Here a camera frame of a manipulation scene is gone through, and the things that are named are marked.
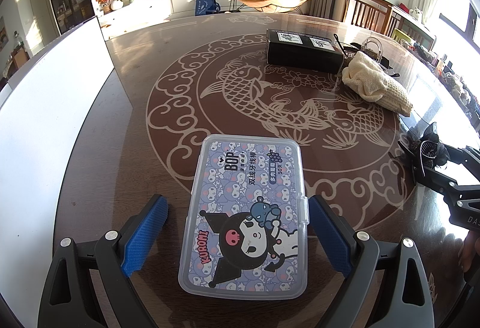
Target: white label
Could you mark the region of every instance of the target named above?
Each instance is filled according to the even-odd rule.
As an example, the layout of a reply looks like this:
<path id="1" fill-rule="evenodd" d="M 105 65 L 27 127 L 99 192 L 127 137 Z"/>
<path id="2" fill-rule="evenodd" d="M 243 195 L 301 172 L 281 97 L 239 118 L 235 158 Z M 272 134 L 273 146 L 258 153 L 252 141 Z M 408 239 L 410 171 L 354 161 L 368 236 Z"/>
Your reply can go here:
<path id="1" fill-rule="evenodd" d="M 300 36 L 297 36 L 296 34 L 289 34 L 289 33 L 277 33 L 277 34 L 278 34 L 279 41 L 293 42 L 295 44 L 303 44 L 303 42 L 300 39 Z"/>
<path id="2" fill-rule="evenodd" d="M 310 37 L 311 43 L 313 46 L 317 48 L 322 48 L 322 49 L 328 49 L 329 51 L 334 51 L 333 46 L 330 44 L 328 41 L 324 40 L 319 40 L 319 39 L 313 39 Z"/>

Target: round table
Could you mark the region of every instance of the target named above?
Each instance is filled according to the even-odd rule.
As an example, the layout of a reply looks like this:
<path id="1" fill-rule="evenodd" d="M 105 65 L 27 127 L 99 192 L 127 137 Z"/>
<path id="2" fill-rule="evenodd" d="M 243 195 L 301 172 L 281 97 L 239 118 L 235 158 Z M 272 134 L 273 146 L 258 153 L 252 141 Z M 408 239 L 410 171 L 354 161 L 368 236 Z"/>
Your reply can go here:
<path id="1" fill-rule="evenodd" d="M 362 43 L 377 37 L 400 73 L 415 113 L 409 119 L 363 102 L 339 78 L 266 63 L 266 31 L 281 29 Z M 209 134 L 289 137 L 301 145 L 305 190 L 321 194 L 355 230 L 376 240 L 412 238 L 429 279 L 436 325 L 463 287 L 458 252 L 466 231 L 450 225 L 443 197 L 415 187 L 398 159 L 407 130 L 436 121 L 443 142 L 478 148 L 478 136 L 434 75 L 392 39 L 331 20 L 291 14 L 231 13 L 184 18 L 106 42 L 115 70 L 97 96 L 71 154 L 59 197 L 54 248 L 63 237 L 95 240 L 119 229 L 154 193 L 169 216 L 142 268 L 131 277 L 159 327 L 313 327 L 343 281 L 313 231 L 308 238 L 308 286 L 288 301 L 249 302 L 194 296 L 178 284 L 178 265 L 190 190 L 202 140 Z M 222 72 L 239 64 L 249 77 L 221 90 Z M 241 107 L 261 100 L 280 120 Z M 471 176 L 449 164 L 459 183 Z M 118 322 L 97 272 L 95 289 L 109 327 Z M 373 288 L 378 289 L 377 272 Z M 376 294 L 358 317 L 363 327 Z"/>

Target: blue gripper pad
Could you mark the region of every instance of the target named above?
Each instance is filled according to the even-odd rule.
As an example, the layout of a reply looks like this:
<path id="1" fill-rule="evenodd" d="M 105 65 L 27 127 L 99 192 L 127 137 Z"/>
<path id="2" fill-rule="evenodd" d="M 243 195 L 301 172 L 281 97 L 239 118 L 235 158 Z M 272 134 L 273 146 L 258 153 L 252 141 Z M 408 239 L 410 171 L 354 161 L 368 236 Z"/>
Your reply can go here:
<path id="1" fill-rule="evenodd" d="M 169 206 L 166 202 L 165 197 L 161 196 L 158 199 L 125 245 L 125 258 L 121 267 L 127 278 L 130 278 L 134 271 L 140 270 L 147 259 L 148 253 L 167 219 Z"/>
<path id="2" fill-rule="evenodd" d="M 341 272 L 347 278 L 353 268 L 350 262 L 349 245 L 315 197 L 308 200 L 308 210 L 310 225 L 315 229 L 330 264 L 335 271 Z"/>

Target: human hand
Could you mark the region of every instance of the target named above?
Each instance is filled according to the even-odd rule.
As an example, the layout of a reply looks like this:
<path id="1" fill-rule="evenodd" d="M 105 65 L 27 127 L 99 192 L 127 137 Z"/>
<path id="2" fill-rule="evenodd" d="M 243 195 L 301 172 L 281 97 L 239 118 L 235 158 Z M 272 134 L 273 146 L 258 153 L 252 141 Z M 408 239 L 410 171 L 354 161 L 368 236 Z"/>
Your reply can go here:
<path id="1" fill-rule="evenodd" d="M 480 234 L 474 231 L 469 231 L 463 242 L 462 258 L 460 260 L 463 266 L 463 272 L 470 270 L 475 254 L 480 254 Z"/>

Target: blue cartoon plush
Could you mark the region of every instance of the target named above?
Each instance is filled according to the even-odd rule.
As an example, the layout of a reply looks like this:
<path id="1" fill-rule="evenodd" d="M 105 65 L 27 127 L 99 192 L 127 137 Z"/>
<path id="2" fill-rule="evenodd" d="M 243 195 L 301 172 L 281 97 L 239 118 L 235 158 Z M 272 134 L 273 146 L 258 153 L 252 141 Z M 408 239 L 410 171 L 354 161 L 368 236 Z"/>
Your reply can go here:
<path id="1" fill-rule="evenodd" d="M 257 202 L 251 206 L 247 220 L 255 219 L 262 228 L 273 229 L 272 221 L 280 220 L 281 215 L 282 211 L 277 204 L 270 205 L 263 202 L 263 197 L 259 196 Z"/>

